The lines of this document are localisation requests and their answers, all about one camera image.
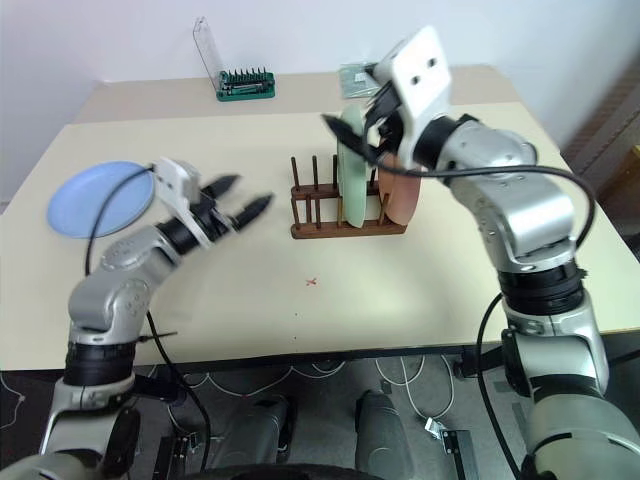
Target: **table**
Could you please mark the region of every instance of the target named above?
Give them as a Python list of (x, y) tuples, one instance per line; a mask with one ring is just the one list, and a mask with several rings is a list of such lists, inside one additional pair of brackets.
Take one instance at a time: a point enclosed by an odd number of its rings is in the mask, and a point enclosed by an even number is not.
[[(304, 82), (300, 83), (304, 77), (299, 77), (289, 79), (289, 88), (298, 85), (304, 90)], [(278, 83), (281, 89), (286, 84)], [(60, 132), (3, 215), (3, 370), (64, 365), (67, 300), (82, 278), (85, 242), (62, 237), (48, 227), (45, 214), (51, 195), (70, 176), (96, 163), (148, 164), (163, 155), (192, 163), (203, 179), (240, 173), (242, 181), (221, 204), (229, 212), (254, 194), (276, 194), (268, 214), (210, 251), (190, 254), (156, 292), (151, 310), (158, 328), (179, 332), (164, 340), (174, 361), (444, 348), (475, 341), (480, 317), (498, 292), (498, 282), (471, 215), (441, 184), (423, 182), (416, 215), (404, 235), (291, 238), (289, 158), (298, 158), (303, 183), (312, 178), (312, 155), (318, 156), (320, 178), (331, 178), (329, 159), (335, 139), (319, 113), (338, 110), (339, 101), (319, 100), (331, 108), (309, 101), (304, 108), (315, 111), (285, 108), (280, 113), (269, 113), (267, 107), (256, 104), (256, 109), (264, 111), (233, 110), (228, 115), (209, 102), (195, 115), (186, 116), (176, 113), (180, 108), (175, 105), (155, 106), (164, 110), (149, 113), (143, 105), (149, 99), (136, 105), (133, 97), (122, 94), (122, 89), (131, 93), (139, 86), (115, 86), (121, 89), (120, 95), (105, 88), (80, 113), (81, 123)], [(279, 94), (293, 98), (294, 93)], [(457, 105), (453, 114), (470, 113), (496, 128), (514, 130), (536, 145), (542, 164), (566, 168), (558, 148), (517, 96), (482, 103), (478, 95), (478, 103)], [(96, 105), (105, 101), (113, 105), (118, 97), (129, 105), (133, 119), (118, 117), (124, 114), (113, 107), (112, 114), (118, 118), (95, 114), (101, 111)], [(247, 105), (231, 108), (243, 110)], [(585, 202), (576, 188), (566, 188), (576, 205), (577, 230)], [(95, 251), (103, 251), (141, 225), (166, 218), (165, 209), (154, 201), (134, 225), (98, 240)], [(600, 329), (640, 328), (640, 265), (600, 210), (577, 259), (589, 271), (585, 284)], [(316, 285), (308, 285), (311, 279), (316, 279)], [(505, 326), (504, 315), (497, 310), (487, 326), (489, 342), (498, 341)], [(152, 342), (138, 347), (136, 364), (159, 361)]]

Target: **blue plate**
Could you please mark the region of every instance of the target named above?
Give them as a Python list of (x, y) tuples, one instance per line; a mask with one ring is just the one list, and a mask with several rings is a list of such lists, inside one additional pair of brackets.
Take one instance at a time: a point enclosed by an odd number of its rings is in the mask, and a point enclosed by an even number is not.
[[(56, 232), (73, 238), (88, 238), (98, 211), (111, 190), (142, 167), (133, 162), (107, 162), (88, 168), (67, 180), (51, 197), (47, 221)], [(98, 237), (131, 224), (153, 199), (153, 174), (132, 179), (111, 199)]]

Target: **gray floor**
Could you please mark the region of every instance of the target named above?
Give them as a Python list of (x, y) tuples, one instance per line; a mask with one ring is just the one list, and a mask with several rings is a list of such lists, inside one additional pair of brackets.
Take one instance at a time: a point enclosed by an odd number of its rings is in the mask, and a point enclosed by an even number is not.
[[(419, 357), (410, 357), (407, 361), (408, 369), (414, 372), (418, 362)], [(388, 376), (398, 381), (401, 379), (402, 371), (397, 358), (382, 359), (381, 364)], [(309, 366), (298, 368), (317, 375)], [(286, 367), (237, 370), (216, 373), (215, 379), (229, 389), (246, 392), (272, 382), (286, 370)], [(610, 391), (614, 393), (614, 401), (638, 425), (640, 412), (636, 377), (631, 364), (615, 369)], [(189, 377), (189, 381), (196, 383), (200, 378), (201, 375), (193, 375)], [(52, 392), (51, 385), (44, 382), (10, 374), (5, 374), (5, 380), (24, 393), (27, 400), (16, 425), (1, 431), (0, 463), (3, 466), (36, 451)], [(349, 362), (339, 373), (327, 379), (311, 380), (293, 373), (284, 382), (270, 389), (269, 392), (293, 395), (298, 399), (299, 416), (289, 461), (353, 467), (356, 444), (355, 402), (365, 390), (379, 389), (380, 380), (374, 361), (365, 359)], [(527, 403), (508, 389), (501, 369), (488, 373), (488, 385), (504, 433), (519, 461), (524, 455), (521, 423), (523, 416), (526, 416)], [(454, 386), (455, 403), (443, 422), (449, 428), (471, 431), (480, 478), (510, 478), (484, 411), (476, 381), (455, 380)], [(224, 432), (229, 418), (240, 405), (255, 400), (231, 397), (209, 383), (197, 391), (211, 414), (215, 434)], [(435, 412), (446, 404), (449, 395), (448, 380), (438, 356), (427, 356), (422, 376), (412, 384), (412, 393), (418, 406), (425, 412)], [(452, 458), (444, 453), (441, 444), (432, 440), (424, 431), (424, 422), (413, 413), (404, 389), (393, 387), (391, 398), (403, 419), (419, 478), (456, 478)], [(14, 401), (15, 398), (3, 390), (2, 424), (10, 420)], [(139, 454), (131, 471), (134, 480), (151, 477), (159, 439), (163, 434), (171, 432), (163, 405), (142, 399), (137, 407), (142, 413), (143, 426)], [(174, 413), (184, 427), (200, 424), (197, 410), (190, 403), (176, 407)], [(197, 456), (190, 459), (189, 467), (196, 469), (198, 462)]]

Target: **black cable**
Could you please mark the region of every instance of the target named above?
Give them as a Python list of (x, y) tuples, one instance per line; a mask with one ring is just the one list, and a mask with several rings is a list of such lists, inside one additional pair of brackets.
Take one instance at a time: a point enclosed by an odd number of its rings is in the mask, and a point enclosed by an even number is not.
[(187, 383), (187, 381), (184, 379), (184, 377), (182, 376), (178, 368), (169, 358), (169, 355), (167, 355), (167, 352), (165, 351), (164, 347), (162, 346), (162, 342), (158, 337), (158, 331), (156, 330), (156, 325), (153, 321), (153, 317), (151, 316), (151, 312), (147, 312), (147, 321), (149, 322), (151, 335), (153, 335), (153, 341), (155, 342), (156, 347), (158, 347), (158, 351), (160, 352), (160, 355), (162, 356), (164, 363), (167, 364), (167, 367), (169, 367), (169, 370), (171, 370), (171, 373), (173, 373), (174, 377), (178, 379), (178, 382), (180, 382), (180, 384), (184, 387), (184, 389), (187, 391), (187, 394), (191, 397), (191, 400), (193, 400), (193, 403), (195, 403), (196, 407), (198, 407), (198, 410), (200, 410), (200, 413), (202, 414), (202, 419), (204, 420), (206, 437), (204, 441), (204, 452), (202, 454), (202, 463), (200, 464), (200, 471), (204, 472), (207, 469), (207, 460), (209, 458), (209, 451), (211, 450), (211, 420), (209, 419), (209, 414), (207, 413), (207, 410), (204, 408), (204, 405), (202, 405), (202, 402), (200, 401), (200, 398), (198, 398), (198, 395), (189, 386), (189, 383)]
[(120, 191), (122, 187), (124, 187), (127, 183), (129, 183), (134, 178), (138, 178), (140, 175), (146, 172), (152, 172), (153, 165), (147, 168), (142, 168), (131, 175), (120, 180), (118, 184), (109, 192), (107, 198), (102, 202), (102, 206), (100, 210), (98, 210), (98, 215), (96, 216), (96, 220), (93, 223), (93, 228), (91, 229), (91, 234), (89, 235), (89, 242), (87, 243), (87, 251), (84, 254), (84, 276), (88, 277), (91, 273), (91, 251), (93, 250), (93, 243), (95, 242), (96, 235), (98, 234), (98, 228), (100, 228), (100, 222), (102, 222), (102, 217), (107, 211), (107, 207), (111, 203), (111, 200), (116, 196), (116, 194)]
[(640, 358), (640, 349), (625, 353), (624, 355), (620, 355), (619, 357), (613, 357), (611, 360), (609, 360), (609, 367), (617, 367), (621, 363), (629, 362), (631, 360), (635, 360), (636, 358)]
[(593, 193), (591, 185), (585, 180), (578, 177), (572, 172), (567, 170), (561, 170), (553, 167), (543, 167), (538, 165), (516, 165), (516, 166), (504, 166), (504, 167), (483, 167), (483, 168), (467, 168), (463, 170), (407, 170), (405, 168), (396, 168), (385, 165), (382, 160), (378, 160), (376, 155), (367, 141), (367, 132), (376, 124), (379, 119), (368, 117), (364, 124), (364, 133), (362, 134), (362, 153), (364, 159), (370, 165), (384, 170), (395, 175), (403, 175), (405, 177), (418, 177), (418, 178), (458, 178), (458, 177), (475, 177), (479, 175), (494, 175), (496, 173), (541, 173), (545, 175), (554, 175), (556, 177), (562, 177), (575, 183), (584, 192), (587, 197), (588, 210), (587, 218), (585, 219), (584, 226), (578, 235), (576, 240), (576, 248), (579, 248), (584, 242), (589, 230), (593, 225), (593, 220), (596, 213), (596, 199)]
[[(100, 227), (100, 222), (102, 221), (102, 217), (104, 216), (104, 213), (106, 212), (107, 207), (109, 206), (109, 203), (111, 202), (111, 200), (113, 200), (113, 198), (120, 191), (120, 189), (123, 188), (127, 183), (129, 183), (134, 178), (137, 178), (138, 176), (150, 171), (153, 171), (153, 166), (142, 168), (141, 170), (138, 170), (137, 172), (132, 173), (128, 177), (125, 177), (118, 184), (116, 184), (115, 187), (113, 187), (111, 192), (109, 192), (109, 195), (107, 195), (107, 197), (105, 198), (104, 202), (102, 203), (102, 206), (100, 207), (100, 210), (98, 211), (98, 215), (96, 216), (96, 220), (93, 224), (93, 228), (91, 229), (91, 234), (89, 235), (89, 242), (87, 243), (87, 249), (85, 251), (85, 256), (84, 256), (85, 277), (88, 277), (91, 274), (91, 252), (93, 250), (93, 243), (95, 241), (98, 228)], [(153, 322), (153, 317), (151, 316), (151, 312), (147, 312), (147, 320), (149, 321), (149, 328), (151, 329), (153, 341), (155, 342), (156, 347), (158, 347), (158, 351), (160, 352), (160, 355), (162, 356), (164, 362), (167, 364), (167, 367), (169, 367), (169, 370), (171, 370), (171, 373), (173, 373), (173, 375), (178, 379), (178, 382), (187, 391), (187, 394), (191, 397), (196, 407), (198, 407), (198, 410), (200, 410), (200, 413), (202, 414), (202, 418), (204, 420), (205, 430), (206, 430), (205, 432), (206, 439), (204, 443), (204, 452), (202, 455), (202, 463), (200, 465), (200, 471), (204, 472), (207, 468), (209, 451), (211, 449), (211, 420), (209, 418), (209, 414), (207, 413), (207, 410), (202, 405), (202, 402), (200, 402), (200, 399), (198, 398), (196, 393), (191, 389), (187, 381), (182, 377), (182, 375), (178, 371), (175, 364), (171, 361), (171, 359), (169, 358), (169, 355), (167, 355), (167, 352), (165, 351), (164, 347), (162, 346), (162, 342), (160, 341), (160, 337), (158, 336), (158, 331), (156, 330), (155, 323)]]
[(518, 464), (513, 458), (511, 450), (509, 450), (507, 441), (504, 438), (502, 429), (500, 428), (500, 424), (498, 423), (498, 419), (496, 418), (496, 413), (493, 410), (493, 406), (491, 405), (491, 400), (489, 399), (489, 394), (487, 393), (487, 386), (484, 383), (484, 374), (482, 372), (482, 337), (484, 337), (484, 329), (487, 326), (487, 322), (489, 321), (489, 317), (491, 317), (493, 309), (496, 308), (496, 305), (500, 303), (501, 299), (502, 293), (496, 295), (496, 297), (489, 304), (489, 307), (487, 308), (487, 311), (484, 313), (482, 321), (480, 322), (480, 328), (478, 329), (478, 339), (476, 340), (476, 374), (478, 375), (478, 387), (480, 388), (480, 395), (482, 396), (482, 401), (484, 402), (484, 406), (487, 410), (489, 421), (491, 421), (491, 426), (493, 427), (493, 431), (496, 434), (496, 438), (498, 439), (498, 443), (500, 444), (502, 453), (504, 454), (504, 457), (509, 464), (509, 468), (511, 469), (514, 478), (516, 478), (517, 480), (520, 478), (520, 469), (518, 468)]

